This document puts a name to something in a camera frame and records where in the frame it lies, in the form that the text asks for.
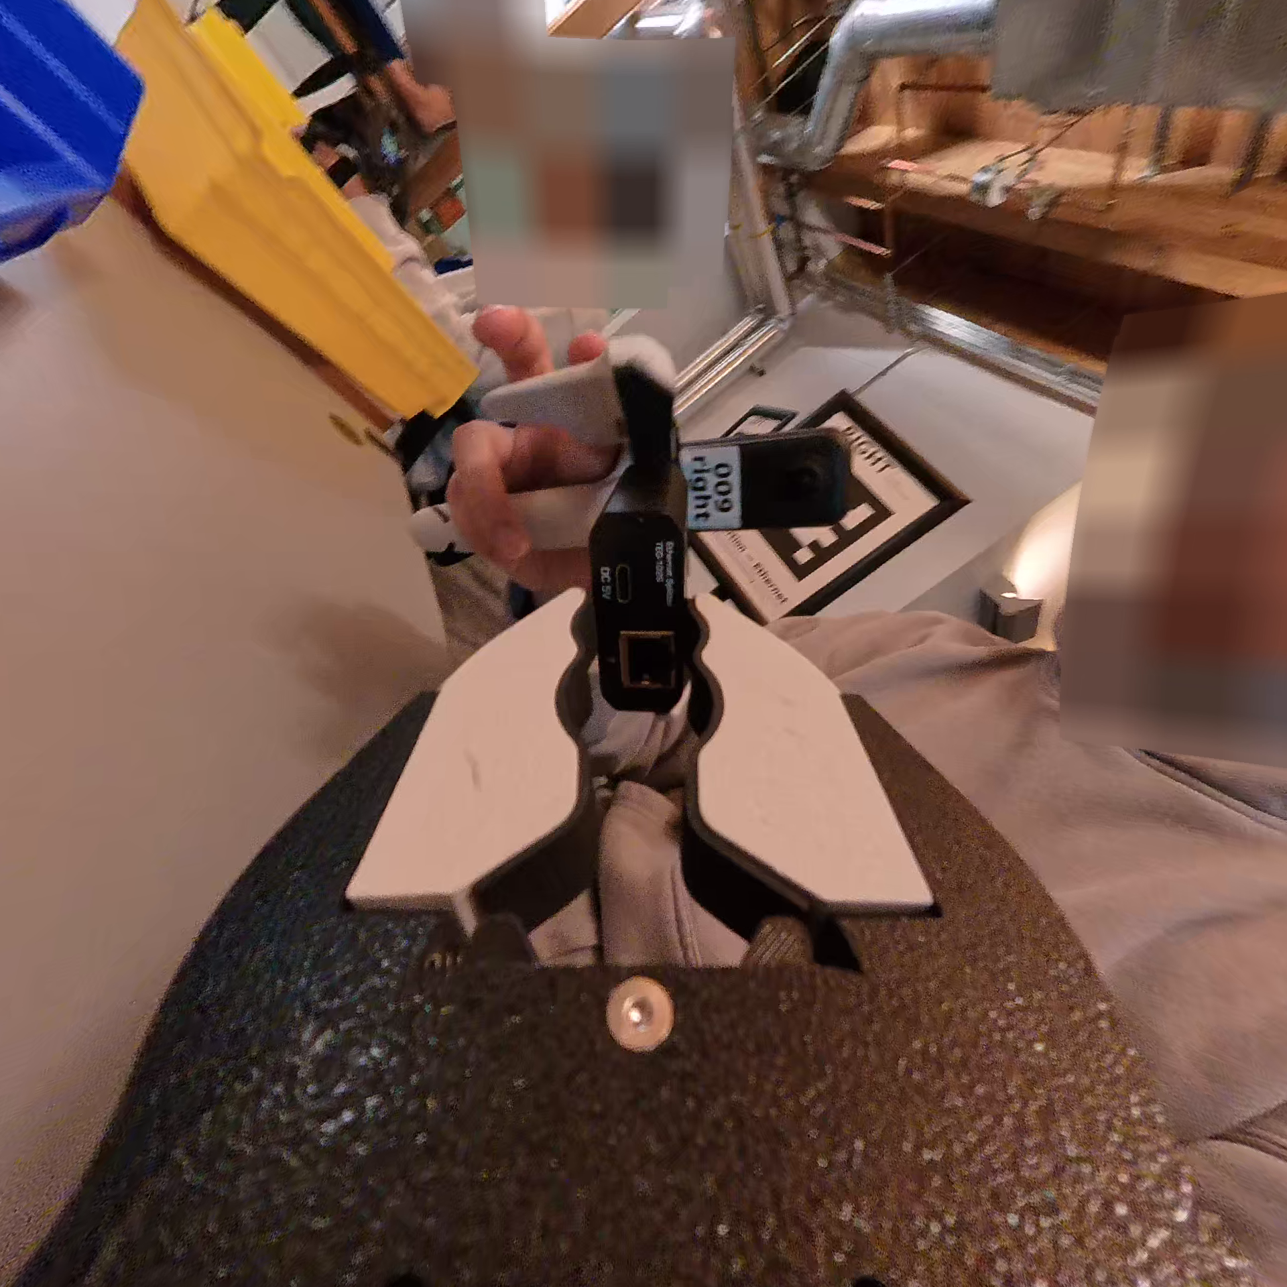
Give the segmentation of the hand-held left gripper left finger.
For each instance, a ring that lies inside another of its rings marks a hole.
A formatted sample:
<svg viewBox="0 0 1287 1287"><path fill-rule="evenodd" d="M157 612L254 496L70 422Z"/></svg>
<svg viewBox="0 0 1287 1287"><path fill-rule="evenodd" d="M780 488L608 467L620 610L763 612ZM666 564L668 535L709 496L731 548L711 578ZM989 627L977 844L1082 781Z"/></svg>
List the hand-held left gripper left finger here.
<svg viewBox="0 0 1287 1287"><path fill-rule="evenodd" d="M492 916L535 930L595 884L598 813L583 732L592 619L569 590L491 639L435 695L346 903Z"/></svg>

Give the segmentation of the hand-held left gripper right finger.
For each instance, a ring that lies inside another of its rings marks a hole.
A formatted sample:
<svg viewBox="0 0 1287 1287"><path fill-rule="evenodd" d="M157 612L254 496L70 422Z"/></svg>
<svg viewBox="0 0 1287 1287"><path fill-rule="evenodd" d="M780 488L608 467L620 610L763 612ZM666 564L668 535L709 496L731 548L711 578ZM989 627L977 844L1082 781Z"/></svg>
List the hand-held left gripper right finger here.
<svg viewBox="0 0 1287 1287"><path fill-rule="evenodd" d="M785 923L808 964L857 973L851 921L936 910L912 846L835 684L728 604L691 609L685 889L746 944Z"/></svg>

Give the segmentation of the grey desk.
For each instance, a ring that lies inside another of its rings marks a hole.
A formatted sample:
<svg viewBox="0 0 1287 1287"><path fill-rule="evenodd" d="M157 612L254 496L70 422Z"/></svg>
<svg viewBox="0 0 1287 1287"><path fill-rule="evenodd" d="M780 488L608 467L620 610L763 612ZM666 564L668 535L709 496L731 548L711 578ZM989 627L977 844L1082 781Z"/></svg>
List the grey desk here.
<svg viewBox="0 0 1287 1287"><path fill-rule="evenodd" d="M369 421L107 201L3 265L1 1269L183 958L449 655Z"/></svg>

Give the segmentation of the black framed printed sign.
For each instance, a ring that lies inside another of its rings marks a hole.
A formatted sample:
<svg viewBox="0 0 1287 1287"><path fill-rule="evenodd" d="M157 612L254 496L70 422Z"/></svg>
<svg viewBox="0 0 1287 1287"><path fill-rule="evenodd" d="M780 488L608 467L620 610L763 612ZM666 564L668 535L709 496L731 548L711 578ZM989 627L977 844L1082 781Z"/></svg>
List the black framed printed sign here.
<svg viewBox="0 0 1287 1287"><path fill-rule="evenodd" d="M758 624L817 615L969 505L965 492L845 390L791 424L772 424L771 408L754 405L731 430L751 427L771 438L828 428L851 458L846 510L834 524L692 536L689 548L717 595Z"/></svg>

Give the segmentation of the person in grey hoodie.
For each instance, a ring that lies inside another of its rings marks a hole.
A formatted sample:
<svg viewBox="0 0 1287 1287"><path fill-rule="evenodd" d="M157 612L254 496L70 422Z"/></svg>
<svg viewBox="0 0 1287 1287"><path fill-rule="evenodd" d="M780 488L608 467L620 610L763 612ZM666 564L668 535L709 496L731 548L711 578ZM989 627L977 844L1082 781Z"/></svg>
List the person in grey hoodie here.
<svg viewBox="0 0 1287 1287"><path fill-rule="evenodd" d="M1283 1284L1283 770L1068 741L1054 650L939 613L771 632L1028 864L1140 1041L1199 1198Z"/></svg>

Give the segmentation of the person's right hand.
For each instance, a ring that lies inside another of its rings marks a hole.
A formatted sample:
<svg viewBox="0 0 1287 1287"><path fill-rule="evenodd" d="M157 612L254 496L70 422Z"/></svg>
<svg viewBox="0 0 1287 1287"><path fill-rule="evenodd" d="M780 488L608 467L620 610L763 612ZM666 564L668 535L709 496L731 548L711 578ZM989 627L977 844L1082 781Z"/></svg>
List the person's right hand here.
<svg viewBox="0 0 1287 1287"><path fill-rule="evenodd" d="M498 358L508 381L554 370L538 321L520 308L478 311L472 333ZM568 347L568 362L591 364L605 351L606 342L598 334L581 333ZM611 475L618 450L581 442L557 427L509 428L474 421L457 430L452 453L446 505L472 553L537 596L588 589L588 552L534 550L511 493L597 482Z"/></svg>

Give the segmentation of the person's right forearm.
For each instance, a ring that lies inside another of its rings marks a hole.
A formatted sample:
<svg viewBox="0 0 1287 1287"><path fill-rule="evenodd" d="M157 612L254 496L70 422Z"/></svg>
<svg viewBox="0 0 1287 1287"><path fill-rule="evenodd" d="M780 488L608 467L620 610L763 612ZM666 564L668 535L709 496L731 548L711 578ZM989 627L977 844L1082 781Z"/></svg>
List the person's right forearm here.
<svg viewBox="0 0 1287 1287"><path fill-rule="evenodd" d="M732 969L746 953L685 886L685 787L697 755L686 715L686 698L661 715L617 712L600 693L591 701L583 739L605 809L597 899L609 967Z"/></svg>

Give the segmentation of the blue plastic bin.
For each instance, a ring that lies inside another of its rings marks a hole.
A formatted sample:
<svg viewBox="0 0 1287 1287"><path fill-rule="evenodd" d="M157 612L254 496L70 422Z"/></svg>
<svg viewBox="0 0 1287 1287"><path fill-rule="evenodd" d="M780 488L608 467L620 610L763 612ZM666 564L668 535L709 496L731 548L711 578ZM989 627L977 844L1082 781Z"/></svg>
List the blue plastic bin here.
<svg viewBox="0 0 1287 1287"><path fill-rule="evenodd" d="M144 85L70 4L1 4L1 262L112 190Z"/></svg>

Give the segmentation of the black network adapter box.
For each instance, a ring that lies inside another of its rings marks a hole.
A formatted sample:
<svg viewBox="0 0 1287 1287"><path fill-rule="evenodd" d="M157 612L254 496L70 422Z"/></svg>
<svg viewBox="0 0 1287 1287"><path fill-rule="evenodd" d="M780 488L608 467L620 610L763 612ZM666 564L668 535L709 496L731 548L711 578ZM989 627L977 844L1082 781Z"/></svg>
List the black network adapter box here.
<svg viewBox="0 0 1287 1287"><path fill-rule="evenodd" d="M589 556L601 696L617 712L671 712L695 641L681 527L661 512L605 512Z"/></svg>

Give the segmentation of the silver ventilation duct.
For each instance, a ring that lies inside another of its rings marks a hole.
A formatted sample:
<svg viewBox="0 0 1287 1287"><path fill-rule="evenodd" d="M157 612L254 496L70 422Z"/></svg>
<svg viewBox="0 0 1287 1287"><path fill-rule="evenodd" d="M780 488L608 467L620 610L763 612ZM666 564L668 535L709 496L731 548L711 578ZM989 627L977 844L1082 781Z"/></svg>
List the silver ventilation duct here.
<svg viewBox="0 0 1287 1287"><path fill-rule="evenodd" d="M828 40L828 57L795 156L798 173L825 170L845 142L860 90L886 57L988 53L997 2L857 2Z"/></svg>

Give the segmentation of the yellow plastic bin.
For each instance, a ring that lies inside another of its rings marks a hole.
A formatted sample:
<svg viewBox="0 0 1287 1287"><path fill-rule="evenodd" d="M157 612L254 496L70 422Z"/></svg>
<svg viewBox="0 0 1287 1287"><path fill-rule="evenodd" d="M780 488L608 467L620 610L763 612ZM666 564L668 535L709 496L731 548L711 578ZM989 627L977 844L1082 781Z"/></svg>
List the yellow plastic bin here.
<svg viewBox="0 0 1287 1287"><path fill-rule="evenodd" d="M123 167L157 225L383 410L449 410L474 365L301 148L300 108L238 28L138 2L115 48L143 82Z"/></svg>

